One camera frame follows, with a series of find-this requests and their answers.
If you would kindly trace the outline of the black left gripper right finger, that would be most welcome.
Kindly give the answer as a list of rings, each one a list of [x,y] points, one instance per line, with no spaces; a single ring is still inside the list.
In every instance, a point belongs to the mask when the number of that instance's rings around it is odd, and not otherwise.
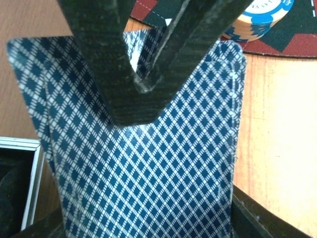
[[[237,186],[231,205],[233,238],[307,238],[308,235],[277,217]]]

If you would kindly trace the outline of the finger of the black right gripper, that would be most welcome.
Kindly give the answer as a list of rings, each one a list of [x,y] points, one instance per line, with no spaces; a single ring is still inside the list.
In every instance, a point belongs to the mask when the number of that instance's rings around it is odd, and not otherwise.
[[[249,0],[185,0],[165,31],[144,77],[141,97],[173,97],[206,53],[251,4]]]
[[[154,122],[169,101],[159,98],[162,79],[152,62],[140,76],[132,68],[123,39],[133,0],[60,0],[68,23],[113,123],[132,126]]]

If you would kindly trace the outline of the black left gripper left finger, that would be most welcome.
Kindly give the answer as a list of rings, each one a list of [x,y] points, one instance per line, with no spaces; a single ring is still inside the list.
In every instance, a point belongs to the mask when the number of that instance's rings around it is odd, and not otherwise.
[[[46,217],[28,226],[12,238],[65,238],[62,210],[59,206]]]

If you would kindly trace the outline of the poker chip stack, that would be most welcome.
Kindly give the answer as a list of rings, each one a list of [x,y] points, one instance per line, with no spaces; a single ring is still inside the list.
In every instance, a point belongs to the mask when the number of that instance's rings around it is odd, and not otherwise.
[[[255,0],[222,36],[240,43],[255,41],[285,17],[293,3],[293,0]]]

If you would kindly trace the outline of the grey card deck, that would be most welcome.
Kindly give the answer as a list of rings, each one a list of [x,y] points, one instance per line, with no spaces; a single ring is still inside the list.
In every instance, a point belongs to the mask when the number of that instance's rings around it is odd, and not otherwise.
[[[73,37],[7,55],[69,238],[229,238],[246,58],[216,41],[153,123],[114,126]]]

